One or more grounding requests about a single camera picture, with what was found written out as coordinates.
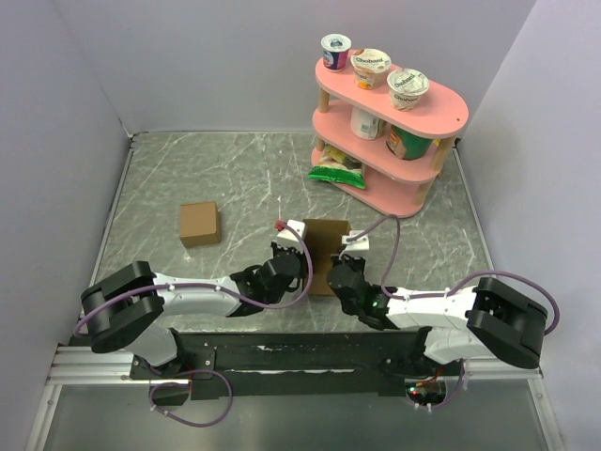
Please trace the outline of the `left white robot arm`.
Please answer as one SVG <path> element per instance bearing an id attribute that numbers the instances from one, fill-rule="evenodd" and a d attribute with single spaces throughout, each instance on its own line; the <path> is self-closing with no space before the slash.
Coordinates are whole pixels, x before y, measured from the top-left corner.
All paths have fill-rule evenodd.
<path id="1" fill-rule="evenodd" d="M 174 378 L 193 363 L 179 333 L 159 319 L 182 315 L 243 318 L 284 309 L 290 294 L 305 297 L 313 260 L 305 246 L 273 245 L 273 256 L 218 279 L 186 279 L 153 272 L 135 261 L 81 296 L 83 317 L 73 331 L 96 353 L 127 350 Z"/>

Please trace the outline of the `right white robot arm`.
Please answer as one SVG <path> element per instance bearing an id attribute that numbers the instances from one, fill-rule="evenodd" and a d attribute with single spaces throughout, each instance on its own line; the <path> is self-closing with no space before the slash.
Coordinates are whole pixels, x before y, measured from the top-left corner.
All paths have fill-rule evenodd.
<path id="1" fill-rule="evenodd" d="M 462 359 L 496 357 L 523 369 L 540 364 L 547 310 L 493 277 L 458 290 L 382 288 L 367 282 L 361 267 L 336 262 L 327 282 L 345 314 L 376 330 L 424 334 L 410 352 L 412 367 L 431 374 Z"/>

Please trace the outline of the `small folded cardboard box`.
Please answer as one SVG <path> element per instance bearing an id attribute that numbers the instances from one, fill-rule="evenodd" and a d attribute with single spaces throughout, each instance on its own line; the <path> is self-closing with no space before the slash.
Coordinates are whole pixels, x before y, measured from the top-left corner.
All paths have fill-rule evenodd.
<path id="1" fill-rule="evenodd" d="M 220 243 L 221 223 L 217 203 L 182 204 L 179 209 L 179 238 L 186 248 Z"/>

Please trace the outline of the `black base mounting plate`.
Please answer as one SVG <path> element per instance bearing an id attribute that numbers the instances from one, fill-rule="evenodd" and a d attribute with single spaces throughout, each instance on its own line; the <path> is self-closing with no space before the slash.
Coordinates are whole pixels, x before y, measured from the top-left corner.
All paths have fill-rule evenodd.
<path id="1" fill-rule="evenodd" d="M 425 334 L 177 334 L 180 359 L 157 370 L 140 356 L 135 381 L 183 381 L 193 400 L 244 396 L 375 393 L 402 397 L 410 380 L 454 378 L 460 363 L 438 364 L 424 356 Z"/>

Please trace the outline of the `green snack bag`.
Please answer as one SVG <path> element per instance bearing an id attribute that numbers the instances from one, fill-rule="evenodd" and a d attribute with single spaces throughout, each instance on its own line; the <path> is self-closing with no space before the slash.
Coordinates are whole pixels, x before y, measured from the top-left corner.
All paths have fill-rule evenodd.
<path id="1" fill-rule="evenodd" d="M 344 151 L 332 145 L 326 145 L 316 165 L 308 174 L 309 179 L 342 183 L 364 190 L 364 165 Z"/>

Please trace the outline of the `pink three-tier shelf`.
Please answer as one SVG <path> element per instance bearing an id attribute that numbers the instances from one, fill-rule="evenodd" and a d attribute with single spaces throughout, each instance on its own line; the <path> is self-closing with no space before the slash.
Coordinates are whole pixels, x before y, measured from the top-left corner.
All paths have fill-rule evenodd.
<path id="1" fill-rule="evenodd" d="M 351 65 L 332 71 L 316 63 L 319 103 L 313 113 L 316 146 L 311 164 L 318 164 L 330 145 L 362 163 L 365 187 L 337 186 L 369 207 L 401 218 L 424 205 L 455 139 L 466 126 L 469 108 L 451 88 L 432 81 L 429 90 L 409 111 L 393 108 L 389 88 L 359 88 Z M 363 139 L 352 130 L 351 116 L 363 110 L 385 122 L 382 135 Z"/>

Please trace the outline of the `green can middle shelf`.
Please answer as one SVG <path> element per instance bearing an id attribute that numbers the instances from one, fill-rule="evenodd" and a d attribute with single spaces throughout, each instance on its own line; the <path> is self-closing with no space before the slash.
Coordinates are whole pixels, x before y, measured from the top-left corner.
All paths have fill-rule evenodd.
<path id="1" fill-rule="evenodd" d="M 388 150 L 401 160 L 417 160 L 429 150 L 433 140 L 423 138 L 392 125 L 386 140 Z"/>

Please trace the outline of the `white container middle shelf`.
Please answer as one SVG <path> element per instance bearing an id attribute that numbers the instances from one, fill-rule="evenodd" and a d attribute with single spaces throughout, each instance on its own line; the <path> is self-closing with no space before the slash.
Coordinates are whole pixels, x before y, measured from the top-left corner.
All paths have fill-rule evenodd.
<path id="1" fill-rule="evenodd" d="M 354 106 L 351 111 L 351 131 L 363 140 L 375 140 L 384 133 L 386 123 L 363 109 Z"/>

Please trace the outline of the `Chobani white yogurt cup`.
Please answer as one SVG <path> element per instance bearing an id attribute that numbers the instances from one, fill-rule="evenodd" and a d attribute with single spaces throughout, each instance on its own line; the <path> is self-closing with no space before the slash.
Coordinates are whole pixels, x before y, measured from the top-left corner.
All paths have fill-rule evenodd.
<path id="1" fill-rule="evenodd" d="M 387 84 L 390 103 L 399 111 L 414 109 L 430 87 L 429 79 L 422 72 L 409 68 L 392 70 Z"/>

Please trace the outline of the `Chobani peach yogurt cup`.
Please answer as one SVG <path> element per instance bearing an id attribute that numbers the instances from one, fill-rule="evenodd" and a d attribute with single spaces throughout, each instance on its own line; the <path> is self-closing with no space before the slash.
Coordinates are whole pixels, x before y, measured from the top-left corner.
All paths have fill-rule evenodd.
<path id="1" fill-rule="evenodd" d="M 385 52 L 373 48 L 356 50 L 350 62 L 355 84 L 366 90 L 380 87 L 392 64 L 391 58 Z"/>

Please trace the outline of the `white blue yogurt cup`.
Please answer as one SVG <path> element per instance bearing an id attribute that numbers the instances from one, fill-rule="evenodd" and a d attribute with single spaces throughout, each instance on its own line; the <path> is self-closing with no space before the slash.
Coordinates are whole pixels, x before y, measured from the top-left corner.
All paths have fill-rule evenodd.
<path id="1" fill-rule="evenodd" d="M 343 70 L 347 64 L 351 39 L 342 34 L 329 34 L 321 39 L 322 63 L 330 71 Z"/>

